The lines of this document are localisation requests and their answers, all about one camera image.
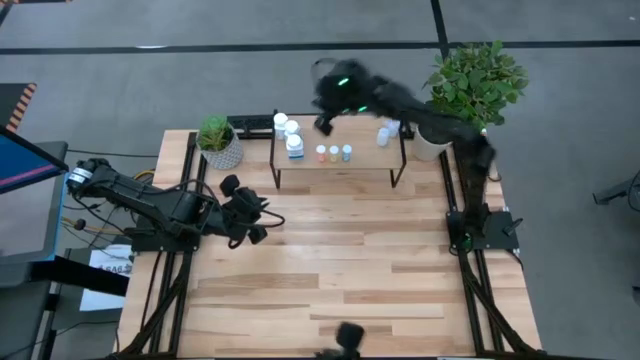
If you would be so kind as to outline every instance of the colored cap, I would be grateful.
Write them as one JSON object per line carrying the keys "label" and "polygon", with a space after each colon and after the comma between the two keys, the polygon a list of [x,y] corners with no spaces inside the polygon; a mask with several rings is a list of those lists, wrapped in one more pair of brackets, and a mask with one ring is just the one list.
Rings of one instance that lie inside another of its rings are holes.
{"label": "colored cap", "polygon": [[284,130],[289,133],[294,133],[298,131],[299,128],[298,122],[295,120],[289,120],[284,124]]}
{"label": "colored cap", "polygon": [[273,122],[275,124],[282,125],[282,124],[286,123],[287,120],[289,120],[289,118],[287,117],[287,115],[285,113],[277,113],[277,114],[275,114],[273,116]]}
{"label": "colored cap", "polygon": [[287,145],[289,146],[298,146],[300,143],[302,143],[302,139],[296,134],[289,135],[289,137],[287,137]]}

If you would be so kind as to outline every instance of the white plant pot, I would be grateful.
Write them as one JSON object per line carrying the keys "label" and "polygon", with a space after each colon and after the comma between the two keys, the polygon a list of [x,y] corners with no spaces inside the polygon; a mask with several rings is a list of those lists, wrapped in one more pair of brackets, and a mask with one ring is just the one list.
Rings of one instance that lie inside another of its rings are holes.
{"label": "white plant pot", "polygon": [[242,161],[242,157],[244,156],[244,151],[242,150],[242,144],[240,144],[240,139],[238,139],[238,134],[233,132],[233,139],[231,139],[231,143],[224,150],[220,151],[207,151],[202,150],[200,148],[200,144],[198,144],[198,149],[202,153],[202,156],[207,160],[209,165],[213,166],[216,169],[225,170],[232,169]]}
{"label": "white plant pot", "polygon": [[422,161],[433,161],[441,152],[445,151],[451,143],[433,144],[425,140],[416,128],[413,138],[413,155]]}

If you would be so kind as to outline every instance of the potted plant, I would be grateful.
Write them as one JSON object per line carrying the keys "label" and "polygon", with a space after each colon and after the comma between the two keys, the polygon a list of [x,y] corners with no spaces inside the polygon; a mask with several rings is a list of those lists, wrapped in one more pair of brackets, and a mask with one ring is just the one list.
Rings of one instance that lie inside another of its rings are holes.
{"label": "potted plant", "polygon": [[207,162],[216,169],[236,167],[242,156],[242,145],[226,116],[214,115],[203,123],[196,140]]}
{"label": "potted plant", "polygon": [[[431,85],[433,111],[470,122],[478,132],[488,124],[502,125],[500,111],[507,103],[515,104],[529,80],[527,71],[516,65],[513,57],[500,54],[502,42],[491,47],[467,45],[452,51],[442,59],[436,56],[439,68],[425,83]],[[414,154],[421,160],[435,159],[447,146],[446,138],[426,126],[418,127]]]}

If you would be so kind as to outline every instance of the green plant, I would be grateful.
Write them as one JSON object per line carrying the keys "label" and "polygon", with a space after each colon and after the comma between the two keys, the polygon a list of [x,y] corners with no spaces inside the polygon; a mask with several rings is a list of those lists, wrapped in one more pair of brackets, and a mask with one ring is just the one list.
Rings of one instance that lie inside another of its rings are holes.
{"label": "green plant", "polygon": [[200,127],[198,145],[205,151],[222,151],[231,142],[233,130],[224,115],[209,116]]}
{"label": "green plant", "polygon": [[487,124],[504,124],[499,114],[507,102],[524,96],[527,71],[513,57],[500,54],[502,42],[491,47],[467,45],[454,50],[444,61],[436,56],[440,70],[425,83],[432,86],[435,108],[471,122],[478,130]]}

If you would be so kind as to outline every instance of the small bottle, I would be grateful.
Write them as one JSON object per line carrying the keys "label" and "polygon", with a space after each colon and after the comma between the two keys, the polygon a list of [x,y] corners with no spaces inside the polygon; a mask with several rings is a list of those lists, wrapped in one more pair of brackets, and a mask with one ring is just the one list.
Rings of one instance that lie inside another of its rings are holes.
{"label": "small bottle", "polygon": [[385,126],[389,129],[389,136],[396,137],[400,131],[400,121],[398,120],[385,120]]}
{"label": "small bottle", "polygon": [[287,153],[289,159],[304,158],[304,145],[300,136],[292,134],[287,137]]}
{"label": "small bottle", "polygon": [[342,161],[348,162],[351,160],[351,145],[345,145],[342,147]]}
{"label": "small bottle", "polygon": [[288,138],[290,135],[299,135],[300,134],[300,125],[295,120],[289,120],[284,123],[284,138]]}
{"label": "small bottle", "polygon": [[378,138],[376,140],[378,146],[387,146],[389,143],[389,129],[381,128],[378,130]]}
{"label": "small bottle", "polygon": [[329,161],[336,162],[338,161],[338,153],[340,152],[340,148],[333,145],[329,148]]}
{"label": "small bottle", "polygon": [[276,139],[284,140],[284,124],[289,120],[286,114],[277,113],[273,116],[273,131],[276,132]]}
{"label": "small bottle", "polygon": [[327,148],[324,145],[318,145],[316,147],[316,154],[318,155],[318,162],[325,162],[327,160]]}

